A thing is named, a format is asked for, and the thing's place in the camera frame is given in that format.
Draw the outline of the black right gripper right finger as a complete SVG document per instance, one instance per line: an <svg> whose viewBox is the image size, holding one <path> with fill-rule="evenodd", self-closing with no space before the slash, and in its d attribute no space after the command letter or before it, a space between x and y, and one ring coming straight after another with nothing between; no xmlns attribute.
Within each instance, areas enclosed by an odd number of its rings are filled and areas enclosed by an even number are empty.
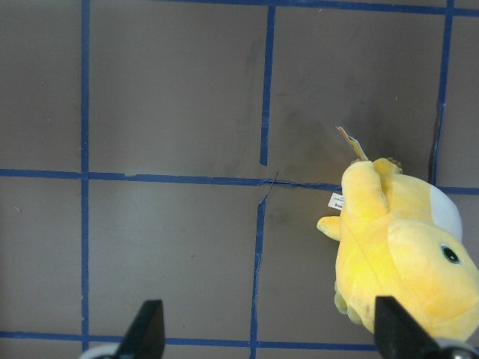
<svg viewBox="0 0 479 359"><path fill-rule="evenodd" d="M374 342L383 358L437 358L439 344L392 296L375 300Z"/></svg>

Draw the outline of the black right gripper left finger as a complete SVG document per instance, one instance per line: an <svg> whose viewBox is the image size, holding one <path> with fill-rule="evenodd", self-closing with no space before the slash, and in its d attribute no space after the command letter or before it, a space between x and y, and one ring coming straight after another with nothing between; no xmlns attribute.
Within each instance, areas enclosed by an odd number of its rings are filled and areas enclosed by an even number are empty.
<svg viewBox="0 0 479 359"><path fill-rule="evenodd" d="M146 300L115 351L114 358L162 358L164 351L162 300Z"/></svg>

